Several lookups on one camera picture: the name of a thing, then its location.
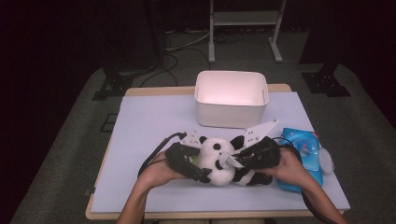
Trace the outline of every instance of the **human hand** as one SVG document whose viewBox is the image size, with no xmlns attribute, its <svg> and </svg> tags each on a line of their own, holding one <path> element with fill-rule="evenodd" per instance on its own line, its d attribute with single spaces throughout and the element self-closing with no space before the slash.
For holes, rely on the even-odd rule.
<svg viewBox="0 0 396 224">
<path fill-rule="evenodd" d="M 300 188 L 304 188 L 315 182 L 315 179 L 305 170 L 292 151 L 283 147 L 280 149 L 280 155 L 278 166 L 255 171 L 266 175 L 272 175 L 285 183 Z"/>
<path fill-rule="evenodd" d="M 136 185 L 144 189 L 162 186 L 173 179 L 186 179 L 184 175 L 174 171 L 166 164 L 165 152 L 158 153 L 145 171 L 137 178 Z"/>
</svg>

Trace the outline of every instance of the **white plastic container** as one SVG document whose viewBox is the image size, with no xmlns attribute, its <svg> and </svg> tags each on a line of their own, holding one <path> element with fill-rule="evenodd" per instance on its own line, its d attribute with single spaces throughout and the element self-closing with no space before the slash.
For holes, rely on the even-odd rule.
<svg viewBox="0 0 396 224">
<path fill-rule="evenodd" d="M 254 72 L 201 72 L 194 96 L 198 122 L 222 128 L 249 128 L 260 124 L 269 101 L 264 75 Z"/>
</svg>

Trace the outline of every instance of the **panda eye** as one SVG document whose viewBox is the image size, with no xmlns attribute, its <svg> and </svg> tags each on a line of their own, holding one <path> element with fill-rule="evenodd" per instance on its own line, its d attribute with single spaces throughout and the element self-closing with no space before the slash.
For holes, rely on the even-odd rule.
<svg viewBox="0 0 396 224">
<path fill-rule="evenodd" d="M 219 143 L 216 143 L 216 144 L 213 146 L 213 149 L 215 149 L 215 150 L 220 150 L 220 149 L 221 149 L 221 145 L 220 145 Z"/>
</svg>

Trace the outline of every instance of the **gray carpet floor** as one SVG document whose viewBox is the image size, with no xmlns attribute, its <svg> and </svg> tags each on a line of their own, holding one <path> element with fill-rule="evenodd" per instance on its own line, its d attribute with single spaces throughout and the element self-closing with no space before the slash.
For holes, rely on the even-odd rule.
<svg viewBox="0 0 396 224">
<path fill-rule="evenodd" d="M 339 83 L 350 97 L 312 94 L 301 73 L 316 72 L 320 64 L 298 64 L 307 33 L 284 33 L 278 37 L 284 59 L 276 63 L 267 37 L 270 33 L 235 35 L 232 44 L 216 45 L 212 70 L 259 72 L 268 83 L 287 83 L 297 91 L 321 144 L 332 154 L 335 173 L 351 209 L 350 223 L 396 223 L 396 132 L 362 88 L 359 79 L 343 65 L 335 70 Z M 168 45 L 188 43 L 197 35 L 171 34 Z M 207 55 L 207 44 L 190 48 Z M 182 50 L 173 53 L 177 66 L 171 70 L 178 86 L 195 84 L 199 72 L 209 69 L 202 53 Z M 175 58 L 165 57 L 171 67 Z M 137 77 L 139 87 L 150 74 Z M 89 220 L 85 210 L 111 133 L 101 132 L 108 114 L 118 113 L 121 97 L 93 101 L 106 77 L 101 68 L 92 74 L 54 141 L 49 154 L 11 223 L 114 223 Z M 144 87 L 175 86 L 163 73 Z M 313 217 L 277 217 L 276 223 L 318 223 Z"/>
</svg>

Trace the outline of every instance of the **forearm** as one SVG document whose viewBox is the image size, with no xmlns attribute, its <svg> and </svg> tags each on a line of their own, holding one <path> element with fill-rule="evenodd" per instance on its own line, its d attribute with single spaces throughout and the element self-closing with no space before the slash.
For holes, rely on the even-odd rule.
<svg viewBox="0 0 396 224">
<path fill-rule="evenodd" d="M 148 194 L 149 189 L 135 185 L 116 223 L 140 224 L 145 213 Z"/>
<path fill-rule="evenodd" d="M 310 183 L 308 187 L 303 187 L 303 193 L 320 214 L 338 224 L 347 223 L 326 192 L 316 181 Z"/>
</svg>

